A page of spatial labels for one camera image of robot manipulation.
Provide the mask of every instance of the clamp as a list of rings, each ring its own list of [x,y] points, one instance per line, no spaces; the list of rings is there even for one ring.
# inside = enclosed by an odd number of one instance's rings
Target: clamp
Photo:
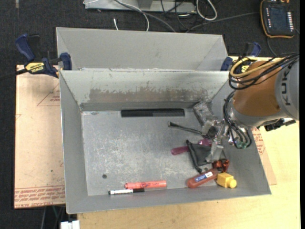
[[[27,58],[24,69],[17,71],[16,74],[29,72],[31,74],[46,74],[58,78],[58,70],[53,66],[53,64],[58,62],[63,63],[64,70],[72,69],[71,58],[66,52],[62,53],[59,58],[53,60],[41,57],[39,50],[40,37],[38,34],[31,36],[28,36],[27,33],[22,34],[16,39],[15,45],[18,51]]]

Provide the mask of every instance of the yellow block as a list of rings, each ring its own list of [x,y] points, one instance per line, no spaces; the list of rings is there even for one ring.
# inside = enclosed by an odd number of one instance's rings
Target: yellow block
[[[234,188],[237,185],[234,177],[226,172],[217,175],[217,184],[222,187]]]

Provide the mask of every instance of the white marker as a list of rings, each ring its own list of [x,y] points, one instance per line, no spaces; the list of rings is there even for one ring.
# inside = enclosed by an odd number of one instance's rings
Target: white marker
[[[113,194],[128,194],[128,193],[138,193],[144,192],[144,188],[141,189],[122,189],[122,190],[111,190],[108,192],[109,195]]]

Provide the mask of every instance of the screen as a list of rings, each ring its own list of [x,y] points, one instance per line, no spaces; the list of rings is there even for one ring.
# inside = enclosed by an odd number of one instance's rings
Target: screen
[[[284,8],[270,8],[270,20],[273,30],[287,30],[287,14]]]

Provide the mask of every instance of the rust stain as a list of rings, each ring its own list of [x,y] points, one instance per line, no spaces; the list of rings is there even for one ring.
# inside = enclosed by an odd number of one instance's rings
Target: rust stain
[[[171,89],[156,90],[155,87],[137,87],[136,91],[114,90],[102,91],[91,89],[89,103],[116,103],[116,102],[198,102],[205,101],[207,90]]]

